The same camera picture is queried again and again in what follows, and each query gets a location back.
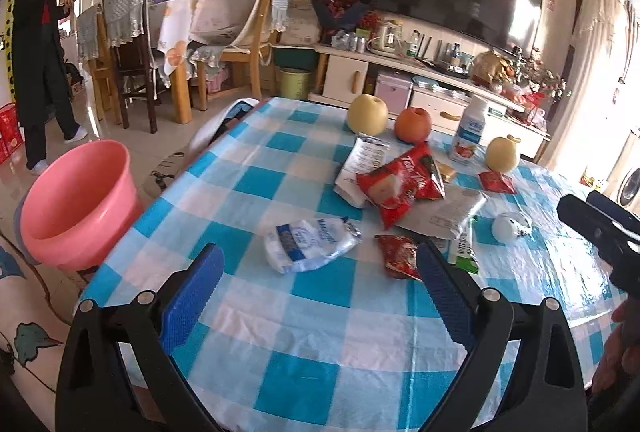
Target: apple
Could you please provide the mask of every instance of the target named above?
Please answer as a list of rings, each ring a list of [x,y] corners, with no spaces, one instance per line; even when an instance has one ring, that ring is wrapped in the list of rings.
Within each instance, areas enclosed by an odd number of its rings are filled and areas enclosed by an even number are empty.
[[[349,107],[347,125],[356,134],[377,136],[386,129],[388,116],[384,100],[371,94],[361,94]]]

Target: dining table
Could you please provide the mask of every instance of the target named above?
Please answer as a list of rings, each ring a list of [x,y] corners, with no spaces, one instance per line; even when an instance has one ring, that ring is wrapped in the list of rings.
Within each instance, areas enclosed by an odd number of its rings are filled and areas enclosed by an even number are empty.
[[[202,12],[194,23],[199,1]],[[186,124],[193,120],[188,80],[195,73],[194,64],[188,61],[188,55],[193,53],[188,52],[189,44],[192,41],[204,44],[199,35],[201,32],[224,30],[228,26],[242,27],[252,1],[164,0],[148,6],[149,41],[151,47],[164,54],[161,76],[168,77],[170,81],[177,123]],[[201,64],[200,72],[203,72],[205,62],[197,64]]]
[[[356,135],[337,107],[272,98],[217,139],[133,224],[82,294],[100,306],[127,304],[158,290],[213,242],[224,273],[187,342],[172,357],[207,411],[226,430],[417,430],[465,358],[421,282],[385,273],[375,206],[347,204],[335,179]],[[378,136],[389,159],[410,145],[389,125]],[[434,158],[456,169],[453,183],[481,189],[484,149],[468,164],[448,158],[451,137],[431,132]],[[594,373],[624,295],[609,283],[597,250],[559,221],[566,194],[588,189],[521,160],[510,174],[516,194],[485,192],[472,249],[481,287],[513,302],[555,297],[574,337],[583,382]],[[532,233],[495,240],[492,222],[522,211]],[[349,218],[362,242],[315,271],[280,274],[264,235],[301,219]],[[121,345],[132,383],[145,386],[132,351]],[[478,417],[491,419],[518,350],[510,342]]]

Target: blue gripper pad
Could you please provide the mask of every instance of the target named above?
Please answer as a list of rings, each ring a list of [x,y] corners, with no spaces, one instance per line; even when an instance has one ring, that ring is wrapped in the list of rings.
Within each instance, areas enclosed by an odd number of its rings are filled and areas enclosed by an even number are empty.
[[[449,269],[452,266],[434,246],[421,244],[416,253],[418,273],[454,342],[470,351],[476,338],[473,334],[474,313],[456,287]]]
[[[170,356],[176,347],[183,346],[196,325],[204,306],[225,267],[225,256],[215,244],[207,244],[191,263],[187,278],[162,313],[160,343]]]

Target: pink basin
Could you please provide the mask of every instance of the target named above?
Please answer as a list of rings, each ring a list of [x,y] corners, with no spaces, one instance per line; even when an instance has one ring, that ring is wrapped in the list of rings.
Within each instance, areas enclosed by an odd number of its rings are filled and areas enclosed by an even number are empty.
[[[81,271],[97,266],[142,214],[127,148],[85,143],[54,161],[31,187],[20,231],[33,257]]]

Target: cabinet door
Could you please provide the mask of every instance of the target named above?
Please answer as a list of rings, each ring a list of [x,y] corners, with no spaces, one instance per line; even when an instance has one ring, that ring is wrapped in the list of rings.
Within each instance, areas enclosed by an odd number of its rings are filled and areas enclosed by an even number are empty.
[[[498,137],[506,138],[509,134],[514,138],[520,138],[521,142],[518,145],[518,150],[520,151],[520,154],[530,158],[536,157],[538,149],[544,141],[544,138],[533,130],[518,125],[517,123],[510,122],[504,118],[487,116],[480,144],[487,146],[491,143],[492,139]]]
[[[366,62],[331,55],[322,95],[350,104],[362,94],[368,68]]]
[[[411,106],[423,108],[430,114],[434,130],[452,135],[456,133],[465,110],[463,105],[415,90]]]

